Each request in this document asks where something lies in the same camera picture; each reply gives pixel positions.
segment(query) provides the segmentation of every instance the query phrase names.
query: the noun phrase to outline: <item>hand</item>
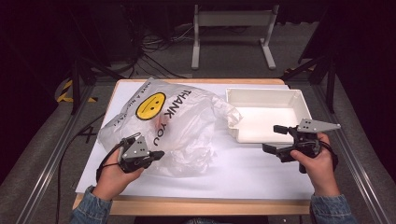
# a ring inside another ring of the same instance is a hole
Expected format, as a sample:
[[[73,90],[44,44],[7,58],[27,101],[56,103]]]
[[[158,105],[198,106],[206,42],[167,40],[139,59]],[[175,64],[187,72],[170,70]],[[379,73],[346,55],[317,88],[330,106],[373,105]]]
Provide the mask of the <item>hand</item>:
[[[318,140],[330,144],[329,137],[324,133],[318,133]],[[317,196],[340,195],[332,169],[332,154],[326,148],[315,157],[310,158],[302,152],[293,150],[290,155],[302,164],[311,179]]]
[[[120,150],[117,149],[113,155],[108,158],[106,164],[118,162],[119,154]],[[143,171],[144,168],[140,168],[132,173],[125,174],[118,165],[104,167],[98,184],[94,188],[92,194],[102,200],[110,201],[121,194],[128,184],[136,180]]]

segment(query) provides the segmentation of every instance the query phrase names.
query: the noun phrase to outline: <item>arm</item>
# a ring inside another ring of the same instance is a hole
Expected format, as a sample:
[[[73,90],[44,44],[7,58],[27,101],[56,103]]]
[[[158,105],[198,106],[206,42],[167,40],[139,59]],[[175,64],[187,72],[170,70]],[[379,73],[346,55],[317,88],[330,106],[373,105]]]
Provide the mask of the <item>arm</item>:
[[[329,144],[324,133],[318,133],[318,139]],[[347,199],[341,194],[335,181],[332,168],[332,155],[323,148],[314,158],[293,150],[290,155],[303,166],[311,179],[315,193],[311,198],[311,212],[317,223],[357,223],[352,216]]]
[[[117,162],[120,151],[116,150],[106,164]],[[103,168],[96,187],[90,186],[78,207],[73,210],[70,223],[106,223],[112,199],[122,193],[143,172],[143,168],[125,174],[118,165]]]

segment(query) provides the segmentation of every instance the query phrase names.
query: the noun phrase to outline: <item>crumpled plastic bag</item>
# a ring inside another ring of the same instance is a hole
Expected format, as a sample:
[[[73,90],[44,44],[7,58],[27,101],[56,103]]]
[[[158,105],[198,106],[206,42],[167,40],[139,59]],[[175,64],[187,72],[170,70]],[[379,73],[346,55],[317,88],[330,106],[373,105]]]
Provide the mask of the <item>crumpled plastic bag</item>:
[[[235,125],[241,118],[236,108],[211,91],[150,78],[99,131],[98,141],[108,152],[122,138],[141,133],[148,150],[165,152],[145,173],[194,176],[205,172],[214,155],[216,120]]]

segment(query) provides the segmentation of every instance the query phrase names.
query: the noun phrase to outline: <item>smiley face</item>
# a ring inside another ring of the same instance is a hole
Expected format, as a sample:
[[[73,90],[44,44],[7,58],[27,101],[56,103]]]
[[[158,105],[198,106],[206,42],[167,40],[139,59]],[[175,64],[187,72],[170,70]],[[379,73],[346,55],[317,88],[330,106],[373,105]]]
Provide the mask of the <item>smiley face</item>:
[[[154,118],[163,109],[165,99],[166,96],[162,92],[152,94],[136,109],[136,116],[142,120]]]

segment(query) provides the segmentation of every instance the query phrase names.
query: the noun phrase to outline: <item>dark background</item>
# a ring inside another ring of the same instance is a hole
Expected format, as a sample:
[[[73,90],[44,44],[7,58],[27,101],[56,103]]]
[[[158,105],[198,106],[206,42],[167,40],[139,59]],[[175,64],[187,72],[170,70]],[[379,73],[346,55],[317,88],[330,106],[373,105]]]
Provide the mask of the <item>dark background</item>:
[[[396,154],[391,144],[396,138],[396,35],[392,25],[396,7],[370,0],[334,7],[339,17],[331,25],[318,28],[305,57],[320,55],[334,29],[348,26],[338,46],[336,72],[376,154],[396,179]],[[321,5],[281,5],[277,21],[319,21],[325,9]],[[71,64],[78,55],[103,65],[119,60],[132,63],[139,57],[138,37],[145,28],[143,24],[169,38],[174,27],[191,22],[192,11],[193,6],[186,5],[66,7],[45,0],[5,1],[0,6],[0,181],[56,108],[54,93],[70,76]]]

